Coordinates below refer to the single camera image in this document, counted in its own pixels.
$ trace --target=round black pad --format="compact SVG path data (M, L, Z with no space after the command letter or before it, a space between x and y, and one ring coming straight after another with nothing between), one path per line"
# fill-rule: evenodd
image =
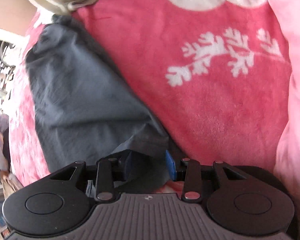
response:
M256 179L230 181L210 196L207 210L219 225L246 236L285 231L294 215L285 193Z
M244 213L260 215L271 208L271 201L261 194L246 193L237 196L234 205Z
M59 210L63 205L63 199L51 193L34 195L26 201L26 208L38 215L51 214Z
M2 208L11 229L31 236L59 235L76 228L89 211L88 197L71 181L51 179L13 193Z

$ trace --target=white leaf pattern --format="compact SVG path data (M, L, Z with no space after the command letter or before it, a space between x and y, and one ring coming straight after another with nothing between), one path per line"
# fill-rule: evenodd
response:
M261 42L263 42L262 44L260 44L260 47L263 48L266 52L282 57L278 41L276 39L271 39L271 36L268 31L265 31L264 29L259 29L257 33L257 38Z
M254 66L254 57L263 56L270 60L277 60L288 63L284 60L277 40L271 39L269 32L263 29L258 30L257 38L262 41L261 48L266 50L268 54L252 51L249 48L249 37L237 29L227 28L223 36L215 36L211 32L206 32L200 35L198 42L185 42L181 48L185 58L192 57L193 62L185 66L168 67L168 73L165 77L168 79L169 85L172 87L181 86L184 82L192 79L193 75L207 75L211 60L215 56L230 54L234 60L228 62L228 66L232 67L232 76L237 78L240 73L247 75L249 68Z
M183 81L191 80L191 73L188 66L184 67L169 67L168 72L171 74L166 74L166 78L169 80L170 86L181 86Z

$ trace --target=small logo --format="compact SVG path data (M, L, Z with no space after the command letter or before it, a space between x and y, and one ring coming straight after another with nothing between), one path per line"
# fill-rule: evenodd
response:
M149 201L149 200L153 199L153 197L151 197L151 196L146 196L145 199L146 199L147 201Z

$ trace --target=wall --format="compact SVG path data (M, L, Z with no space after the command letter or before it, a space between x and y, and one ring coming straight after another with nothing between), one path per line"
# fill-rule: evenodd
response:
M25 37L0 29L0 40L7 41L12 44L22 44L25 40Z
M0 0L0 29L24 36L35 12L28 0Z

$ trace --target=pink fleece blanket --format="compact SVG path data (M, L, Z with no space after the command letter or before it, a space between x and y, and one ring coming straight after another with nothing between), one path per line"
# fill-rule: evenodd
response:
M292 7L285 0L269 2L100 0L74 16L189 156L202 164L222 159L269 171L275 167L300 204L300 82L295 78L290 121L281 136L288 121L290 60L292 77L300 79L300 37L283 13ZM290 44L289 50L274 12L287 24L281 28L288 41L299 41L296 49ZM29 48L41 30L30 29ZM49 171L34 130L23 65L15 80L11 159L27 185ZM171 190L180 185L170 183L161 191Z

